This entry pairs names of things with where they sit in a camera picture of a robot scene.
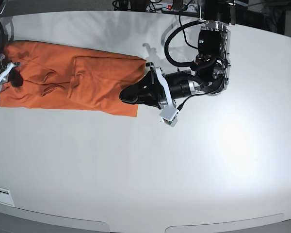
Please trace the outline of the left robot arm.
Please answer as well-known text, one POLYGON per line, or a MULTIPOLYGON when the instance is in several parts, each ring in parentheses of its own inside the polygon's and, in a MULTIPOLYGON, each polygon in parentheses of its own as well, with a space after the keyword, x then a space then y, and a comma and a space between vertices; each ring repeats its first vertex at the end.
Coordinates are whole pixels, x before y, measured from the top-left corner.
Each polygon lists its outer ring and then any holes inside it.
POLYGON ((229 25, 235 24, 233 0, 202 0, 199 20, 181 24, 166 39, 164 54, 177 68, 175 73, 164 74, 160 67, 147 63, 150 71, 137 83, 124 88, 119 98, 127 104, 143 104, 163 109, 175 105, 177 99, 188 100, 194 96, 217 95, 226 89, 229 78, 229 25), (185 29, 201 25, 195 60, 177 62, 169 53, 172 39, 185 29))

